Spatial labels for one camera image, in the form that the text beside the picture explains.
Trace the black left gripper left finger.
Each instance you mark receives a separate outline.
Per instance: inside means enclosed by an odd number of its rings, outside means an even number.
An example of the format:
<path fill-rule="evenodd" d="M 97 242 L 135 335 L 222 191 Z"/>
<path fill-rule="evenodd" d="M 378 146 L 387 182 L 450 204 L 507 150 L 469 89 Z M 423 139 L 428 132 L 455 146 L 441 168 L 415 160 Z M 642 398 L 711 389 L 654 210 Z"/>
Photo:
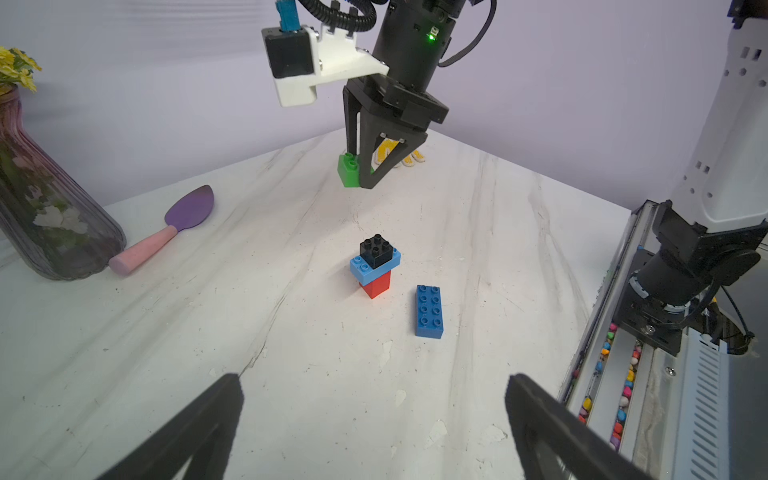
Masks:
<path fill-rule="evenodd" d="M 227 373 L 102 479 L 186 479 L 224 477 L 244 404 L 239 376 Z"/>

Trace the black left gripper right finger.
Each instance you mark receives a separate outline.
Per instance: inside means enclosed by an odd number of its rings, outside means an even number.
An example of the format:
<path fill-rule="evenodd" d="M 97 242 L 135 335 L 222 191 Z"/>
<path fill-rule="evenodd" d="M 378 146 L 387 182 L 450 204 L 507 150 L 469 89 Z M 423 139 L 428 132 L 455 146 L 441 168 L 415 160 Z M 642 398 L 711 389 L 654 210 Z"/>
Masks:
<path fill-rule="evenodd" d="M 525 374 L 509 378 L 505 407 L 527 479 L 647 479 Z"/>

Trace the green square lego brick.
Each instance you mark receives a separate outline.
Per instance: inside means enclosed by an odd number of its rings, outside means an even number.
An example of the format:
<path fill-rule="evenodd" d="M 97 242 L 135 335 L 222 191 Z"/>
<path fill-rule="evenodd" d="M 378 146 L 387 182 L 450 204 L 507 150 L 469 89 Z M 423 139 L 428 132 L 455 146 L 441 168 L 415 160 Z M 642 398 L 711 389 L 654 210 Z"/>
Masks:
<path fill-rule="evenodd" d="M 345 188 L 359 188 L 359 160 L 356 155 L 343 153 L 337 162 L 337 172 Z"/>

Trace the black square lego brick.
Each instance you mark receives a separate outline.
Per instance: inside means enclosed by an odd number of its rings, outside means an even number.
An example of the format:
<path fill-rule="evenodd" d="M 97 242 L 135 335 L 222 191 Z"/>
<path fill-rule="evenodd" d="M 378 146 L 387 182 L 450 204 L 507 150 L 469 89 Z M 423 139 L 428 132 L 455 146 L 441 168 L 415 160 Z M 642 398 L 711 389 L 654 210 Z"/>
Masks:
<path fill-rule="evenodd" d="M 359 255 L 371 269 L 389 262 L 393 254 L 392 245 L 381 234 L 375 234 L 360 243 Z"/>

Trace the light blue long lego brick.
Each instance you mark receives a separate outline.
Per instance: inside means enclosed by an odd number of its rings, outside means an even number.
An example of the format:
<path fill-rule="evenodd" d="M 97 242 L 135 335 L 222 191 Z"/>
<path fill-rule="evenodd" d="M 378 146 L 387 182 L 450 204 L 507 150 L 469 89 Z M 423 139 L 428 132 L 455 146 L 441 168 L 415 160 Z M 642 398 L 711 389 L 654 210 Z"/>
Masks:
<path fill-rule="evenodd" d="M 361 286 L 366 286 L 398 267 L 400 262 L 401 253 L 394 248 L 392 259 L 377 268 L 372 268 L 361 256 L 352 258 L 349 266 L 358 283 Z"/>

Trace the red square lego brick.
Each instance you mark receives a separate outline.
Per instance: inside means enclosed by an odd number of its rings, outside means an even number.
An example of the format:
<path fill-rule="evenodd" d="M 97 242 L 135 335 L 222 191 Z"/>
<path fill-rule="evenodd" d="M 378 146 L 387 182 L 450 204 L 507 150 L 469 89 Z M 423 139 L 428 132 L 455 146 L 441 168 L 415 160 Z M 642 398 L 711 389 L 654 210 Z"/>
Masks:
<path fill-rule="evenodd" d="M 390 283 L 391 271 L 388 271 L 367 285 L 361 285 L 361 288 L 365 291 L 370 299 L 374 299 L 382 293 L 386 292 L 390 288 Z"/>

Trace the dark blue long lego brick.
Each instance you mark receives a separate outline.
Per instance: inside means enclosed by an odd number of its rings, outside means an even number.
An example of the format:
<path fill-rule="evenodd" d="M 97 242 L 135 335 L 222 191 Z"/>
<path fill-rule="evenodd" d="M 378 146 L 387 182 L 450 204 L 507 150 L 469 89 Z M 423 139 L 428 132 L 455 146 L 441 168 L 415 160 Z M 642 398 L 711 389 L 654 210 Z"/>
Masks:
<path fill-rule="evenodd" d="M 415 333 L 419 337 L 440 339 L 444 332 L 441 290 L 418 285 L 416 289 Z"/>

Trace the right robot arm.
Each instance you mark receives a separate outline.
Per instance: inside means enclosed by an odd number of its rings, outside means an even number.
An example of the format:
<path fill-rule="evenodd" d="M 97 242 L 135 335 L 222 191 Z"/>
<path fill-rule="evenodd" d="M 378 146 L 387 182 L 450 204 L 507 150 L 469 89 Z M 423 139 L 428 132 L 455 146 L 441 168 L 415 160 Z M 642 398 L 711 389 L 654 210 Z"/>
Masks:
<path fill-rule="evenodd" d="M 445 118 L 426 89 L 462 3 L 389 1 L 385 9 L 373 55 L 388 72 L 343 90 L 347 150 L 366 189 Z M 690 164 L 654 219 L 659 250 L 629 276 L 617 309 L 623 328 L 673 355 L 715 295 L 758 262 L 767 233 L 767 5 L 735 1 L 729 16 L 723 78 Z"/>

